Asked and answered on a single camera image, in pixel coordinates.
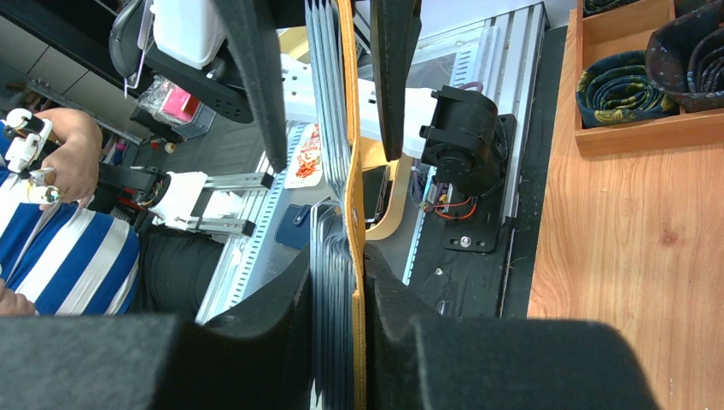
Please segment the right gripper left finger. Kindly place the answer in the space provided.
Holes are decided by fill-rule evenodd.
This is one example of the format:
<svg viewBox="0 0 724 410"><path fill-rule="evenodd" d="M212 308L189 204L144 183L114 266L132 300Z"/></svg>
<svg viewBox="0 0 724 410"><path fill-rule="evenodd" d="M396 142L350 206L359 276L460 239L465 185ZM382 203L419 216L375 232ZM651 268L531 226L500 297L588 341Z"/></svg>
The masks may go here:
<svg viewBox="0 0 724 410"><path fill-rule="evenodd" d="M176 315L1 321L4 409L307 409L311 287L301 251L204 325Z"/></svg>

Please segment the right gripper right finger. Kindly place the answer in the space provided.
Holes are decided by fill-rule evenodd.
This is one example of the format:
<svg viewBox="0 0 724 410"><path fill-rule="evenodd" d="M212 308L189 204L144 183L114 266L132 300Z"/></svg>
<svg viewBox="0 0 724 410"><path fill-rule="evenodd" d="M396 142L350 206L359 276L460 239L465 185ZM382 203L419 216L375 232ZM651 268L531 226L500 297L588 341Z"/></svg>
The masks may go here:
<svg viewBox="0 0 724 410"><path fill-rule="evenodd" d="M452 319L365 247L371 409L655 409L641 365L592 321Z"/></svg>

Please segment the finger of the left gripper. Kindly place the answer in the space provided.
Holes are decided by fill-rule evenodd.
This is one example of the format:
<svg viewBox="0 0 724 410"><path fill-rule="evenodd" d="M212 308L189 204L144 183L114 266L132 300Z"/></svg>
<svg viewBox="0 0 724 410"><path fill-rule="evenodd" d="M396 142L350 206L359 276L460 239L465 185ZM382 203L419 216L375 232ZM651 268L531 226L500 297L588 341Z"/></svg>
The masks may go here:
<svg viewBox="0 0 724 410"><path fill-rule="evenodd" d="M371 2L371 60L384 153L402 155L406 80L422 29L422 3L416 0Z"/></svg>
<svg viewBox="0 0 724 410"><path fill-rule="evenodd" d="M275 173L287 167L280 46L267 1L215 0L231 56L240 71L266 156Z"/></svg>

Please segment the yellow leather card holder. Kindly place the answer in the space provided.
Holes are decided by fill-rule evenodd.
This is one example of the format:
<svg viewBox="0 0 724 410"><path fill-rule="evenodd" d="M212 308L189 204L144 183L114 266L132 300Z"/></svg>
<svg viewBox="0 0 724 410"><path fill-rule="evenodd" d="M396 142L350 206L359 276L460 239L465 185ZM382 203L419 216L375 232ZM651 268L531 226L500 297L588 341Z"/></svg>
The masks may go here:
<svg viewBox="0 0 724 410"><path fill-rule="evenodd" d="M334 1L305 3L324 180L331 196L311 208L313 387L323 409L353 409L353 293L356 283L344 209L351 148L342 29Z"/></svg>

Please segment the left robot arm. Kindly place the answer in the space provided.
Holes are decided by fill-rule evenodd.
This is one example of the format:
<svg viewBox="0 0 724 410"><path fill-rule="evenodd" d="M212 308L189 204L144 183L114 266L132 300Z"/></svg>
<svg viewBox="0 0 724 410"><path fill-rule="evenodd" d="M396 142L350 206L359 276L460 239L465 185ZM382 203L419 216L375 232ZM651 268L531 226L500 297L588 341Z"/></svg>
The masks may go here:
<svg viewBox="0 0 724 410"><path fill-rule="evenodd" d="M149 68L229 120L260 123L270 165L287 190L325 182L345 197L347 171L363 180L361 228L370 240L400 223L420 160L438 195L420 207L443 222L443 248L490 254L502 202L513 116L469 87L408 88L420 2L375 1L373 77L356 74L356 32L339 1L127 1L108 50L128 90Z"/></svg>

